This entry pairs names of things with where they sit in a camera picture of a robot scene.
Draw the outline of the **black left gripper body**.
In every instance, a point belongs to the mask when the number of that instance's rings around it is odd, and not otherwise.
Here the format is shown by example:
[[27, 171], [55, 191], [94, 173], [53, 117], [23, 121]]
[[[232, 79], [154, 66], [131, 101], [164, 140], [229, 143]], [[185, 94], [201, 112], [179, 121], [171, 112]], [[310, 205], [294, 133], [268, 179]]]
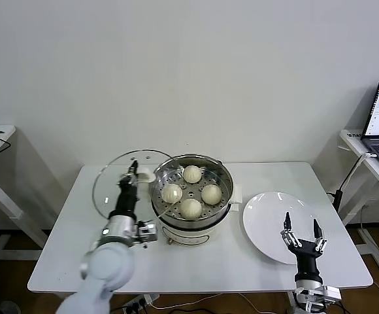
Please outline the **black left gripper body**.
[[139, 200], [137, 184], [131, 180], [129, 184], [119, 184], [119, 187], [120, 195], [114, 208], [114, 215], [135, 217], [135, 206]]

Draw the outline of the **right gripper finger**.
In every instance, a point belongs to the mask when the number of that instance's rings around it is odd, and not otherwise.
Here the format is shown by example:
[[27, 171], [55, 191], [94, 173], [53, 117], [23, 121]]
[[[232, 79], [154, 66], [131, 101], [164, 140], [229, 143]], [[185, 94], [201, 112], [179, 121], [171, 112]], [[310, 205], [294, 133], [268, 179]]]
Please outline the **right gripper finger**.
[[288, 211], [286, 212], [283, 226], [284, 226], [284, 229], [280, 232], [280, 234], [286, 246], [288, 248], [290, 247], [300, 248], [301, 242], [291, 230], [292, 229], [291, 218]]
[[313, 232], [315, 237], [315, 251], [322, 253], [325, 246], [327, 245], [327, 240], [323, 236], [323, 230], [318, 224], [318, 221], [316, 219], [313, 220]]

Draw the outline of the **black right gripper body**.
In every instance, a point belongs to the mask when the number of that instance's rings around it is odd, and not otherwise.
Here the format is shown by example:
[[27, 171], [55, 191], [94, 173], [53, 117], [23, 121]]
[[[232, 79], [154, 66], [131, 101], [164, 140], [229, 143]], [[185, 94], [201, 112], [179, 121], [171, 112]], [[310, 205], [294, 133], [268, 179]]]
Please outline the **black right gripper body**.
[[295, 280], [322, 281], [320, 272], [317, 268], [316, 259], [322, 253], [316, 251], [316, 244], [311, 241], [299, 240], [301, 246], [295, 247], [294, 244], [288, 245], [288, 250], [296, 256], [297, 274]]

